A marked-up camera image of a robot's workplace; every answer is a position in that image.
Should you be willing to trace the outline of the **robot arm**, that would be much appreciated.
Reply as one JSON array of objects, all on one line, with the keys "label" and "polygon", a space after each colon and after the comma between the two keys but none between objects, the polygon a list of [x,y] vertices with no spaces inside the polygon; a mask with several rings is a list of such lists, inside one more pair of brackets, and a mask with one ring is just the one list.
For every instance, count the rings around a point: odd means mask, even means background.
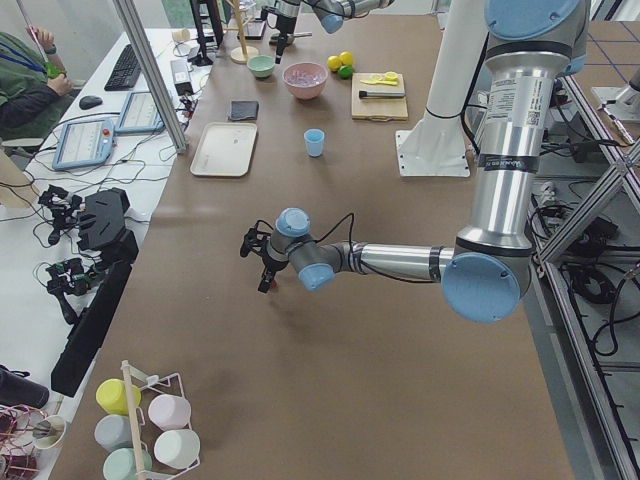
[{"label": "robot arm", "polygon": [[262,259],[260,290],[286,267],[310,291],[340,272],[376,273],[439,283],[449,306],[475,322],[511,315],[531,280],[533,247],[524,229],[554,83],[582,68],[588,24],[584,1],[453,2],[424,116],[401,133],[396,150],[403,175],[460,172],[465,105],[477,73],[489,70],[474,202],[454,246],[324,245],[311,236],[308,215],[288,208],[270,232],[252,229],[243,241],[243,254]]},{"label": "robot arm", "polygon": [[[394,0],[305,1],[305,4],[311,7],[324,30],[330,34],[339,30],[345,20],[358,18],[372,10],[385,9],[393,3]],[[271,14],[276,16],[275,28],[278,31],[275,51],[276,64],[281,63],[288,41],[295,33],[301,4],[300,0],[282,0],[276,1],[268,9]]]}]

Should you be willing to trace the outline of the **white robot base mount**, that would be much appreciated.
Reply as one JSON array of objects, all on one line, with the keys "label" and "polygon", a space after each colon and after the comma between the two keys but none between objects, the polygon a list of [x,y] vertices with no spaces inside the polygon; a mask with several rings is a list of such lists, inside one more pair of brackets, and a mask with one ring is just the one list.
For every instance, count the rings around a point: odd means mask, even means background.
[{"label": "white robot base mount", "polygon": [[411,130],[396,132],[403,177],[467,177],[461,114],[484,51],[485,3],[458,0],[450,6],[423,118]]}]

